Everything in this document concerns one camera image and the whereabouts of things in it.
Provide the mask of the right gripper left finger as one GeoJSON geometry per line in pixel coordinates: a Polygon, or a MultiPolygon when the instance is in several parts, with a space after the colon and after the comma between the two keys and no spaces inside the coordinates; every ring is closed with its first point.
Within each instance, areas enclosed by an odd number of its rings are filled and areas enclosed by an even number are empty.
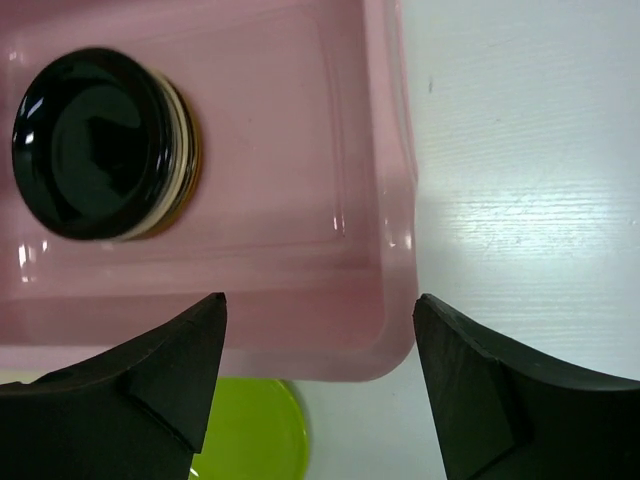
{"type": "Polygon", "coordinates": [[[2,385],[2,478],[188,478],[226,324],[226,297],[214,293],[102,354],[2,385]]]}

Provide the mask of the cream plate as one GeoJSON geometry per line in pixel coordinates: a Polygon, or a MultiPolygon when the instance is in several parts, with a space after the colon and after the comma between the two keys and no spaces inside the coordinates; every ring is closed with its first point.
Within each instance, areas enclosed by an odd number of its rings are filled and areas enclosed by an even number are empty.
{"type": "Polygon", "coordinates": [[[180,97],[183,96],[175,85],[158,70],[150,70],[163,91],[170,109],[171,127],[174,146],[170,155],[169,178],[163,187],[160,199],[154,204],[151,212],[135,227],[119,235],[117,241],[131,241],[149,238],[148,232],[169,212],[182,184],[188,175],[187,162],[190,160],[190,122],[188,113],[184,110],[180,97]]]}

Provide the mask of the green plate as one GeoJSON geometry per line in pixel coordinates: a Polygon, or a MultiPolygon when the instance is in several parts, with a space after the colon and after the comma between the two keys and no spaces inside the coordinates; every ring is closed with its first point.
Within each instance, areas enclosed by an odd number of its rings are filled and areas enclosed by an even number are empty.
{"type": "Polygon", "coordinates": [[[305,415],[287,383],[221,378],[189,477],[298,480],[306,475],[309,454],[305,415]]]}

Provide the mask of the black plate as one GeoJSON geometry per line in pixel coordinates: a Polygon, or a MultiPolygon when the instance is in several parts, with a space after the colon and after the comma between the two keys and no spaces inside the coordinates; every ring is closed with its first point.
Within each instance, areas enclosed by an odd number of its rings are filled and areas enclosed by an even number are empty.
{"type": "Polygon", "coordinates": [[[169,178],[173,133],[160,87],[131,57],[83,48],[45,66],[12,131],[13,175],[33,216],[72,240],[129,232],[169,178]]]}

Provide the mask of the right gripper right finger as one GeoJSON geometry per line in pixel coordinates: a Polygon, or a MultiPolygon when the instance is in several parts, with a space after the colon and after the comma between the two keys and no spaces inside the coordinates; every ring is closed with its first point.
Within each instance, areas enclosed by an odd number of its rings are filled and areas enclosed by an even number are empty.
{"type": "Polygon", "coordinates": [[[638,381],[552,357],[430,294],[413,320],[447,478],[638,478],[638,381]]]}

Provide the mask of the yellow patterned plate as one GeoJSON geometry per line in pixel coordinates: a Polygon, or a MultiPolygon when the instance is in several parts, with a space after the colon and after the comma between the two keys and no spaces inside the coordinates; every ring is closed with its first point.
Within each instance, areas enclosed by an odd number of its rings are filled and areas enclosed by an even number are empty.
{"type": "Polygon", "coordinates": [[[163,233],[180,219],[197,189],[202,171],[202,130],[189,99],[185,96],[181,96],[180,99],[184,110],[188,113],[190,122],[191,154],[190,160],[187,162],[188,175],[172,204],[171,210],[148,232],[149,237],[163,233]]]}

